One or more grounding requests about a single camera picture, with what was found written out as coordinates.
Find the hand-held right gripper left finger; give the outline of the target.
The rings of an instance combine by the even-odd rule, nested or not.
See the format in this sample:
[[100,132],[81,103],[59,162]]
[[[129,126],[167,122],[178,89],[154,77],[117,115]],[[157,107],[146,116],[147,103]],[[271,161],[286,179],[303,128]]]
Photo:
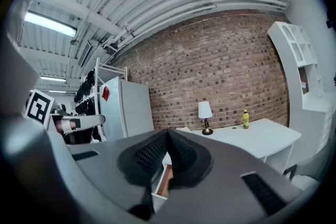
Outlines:
[[154,209],[152,183],[167,152],[167,131],[70,147],[77,175],[72,193],[95,220],[167,220],[169,202]]

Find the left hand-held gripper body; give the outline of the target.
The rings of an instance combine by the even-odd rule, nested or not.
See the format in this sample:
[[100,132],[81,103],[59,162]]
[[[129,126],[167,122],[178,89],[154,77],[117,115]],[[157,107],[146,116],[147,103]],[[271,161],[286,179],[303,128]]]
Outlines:
[[63,104],[57,104],[56,100],[34,89],[26,106],[25,115],[41,123],[46,129],[49,127],[50,117],[53,115],[67,115]]

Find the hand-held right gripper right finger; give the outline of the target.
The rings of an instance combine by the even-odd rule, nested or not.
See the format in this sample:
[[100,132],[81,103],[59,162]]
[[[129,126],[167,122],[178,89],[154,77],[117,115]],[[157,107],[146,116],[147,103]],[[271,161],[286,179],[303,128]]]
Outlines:
[[183,131],[180,135],[204,146],[213,157],[210,173],[195,187],[173,189],[154,216],[155,223],[256,223],[267,217],[242,180],[256,173],[286,203],[300,195],[276,170],[247,151]]

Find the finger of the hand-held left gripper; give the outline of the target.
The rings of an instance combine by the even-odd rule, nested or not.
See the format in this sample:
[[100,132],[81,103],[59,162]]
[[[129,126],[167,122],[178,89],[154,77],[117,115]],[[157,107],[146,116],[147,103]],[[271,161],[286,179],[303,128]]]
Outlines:
[[52,114],[49,118],[49,130],[56,131],[55,122],[57,120],[65,120],[65,119],[79,119],[81,127],[77,129],[77,131],[83,131],[90,128],[93,128],[98,125],[102,125],[106,118],[104,115],[86,115],[86,116],[65,116]]

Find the person's left hand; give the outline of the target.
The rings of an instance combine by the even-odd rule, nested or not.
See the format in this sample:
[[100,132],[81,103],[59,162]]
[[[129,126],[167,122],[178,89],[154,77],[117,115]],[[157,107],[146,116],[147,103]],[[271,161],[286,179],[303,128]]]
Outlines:
[[59,134],[62,136],[68,135],[69,133],[76,132],[78,128],[81,127],[79,119],[65,119],[57,120],[55,122],[55,128]]

